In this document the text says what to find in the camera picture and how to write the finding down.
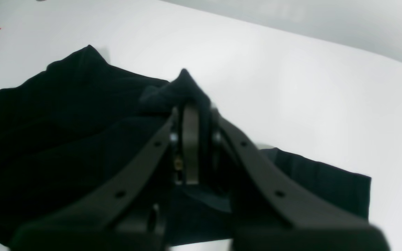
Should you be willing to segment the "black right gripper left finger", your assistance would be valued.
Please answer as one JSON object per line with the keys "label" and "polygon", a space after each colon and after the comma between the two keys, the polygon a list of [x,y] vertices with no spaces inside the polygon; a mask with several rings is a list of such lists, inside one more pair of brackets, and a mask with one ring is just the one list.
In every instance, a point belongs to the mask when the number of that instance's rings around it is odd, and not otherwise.
{"label": "black right gripper left finger", "polygon": [[20,227],[11,251],[161,251],[172,190],[199,184],[199,111],[172,115],[117,175],[77,202]]}

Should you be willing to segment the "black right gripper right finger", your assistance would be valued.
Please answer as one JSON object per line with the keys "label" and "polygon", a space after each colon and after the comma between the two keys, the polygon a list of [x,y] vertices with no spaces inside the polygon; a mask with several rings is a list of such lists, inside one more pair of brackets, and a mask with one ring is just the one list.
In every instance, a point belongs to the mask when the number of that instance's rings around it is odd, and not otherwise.
{"label": "black right gripper right finger", "polygon": [[214,146],[228,149],[233,251],[389,251],[378,227],[319,198],[211,108]]}

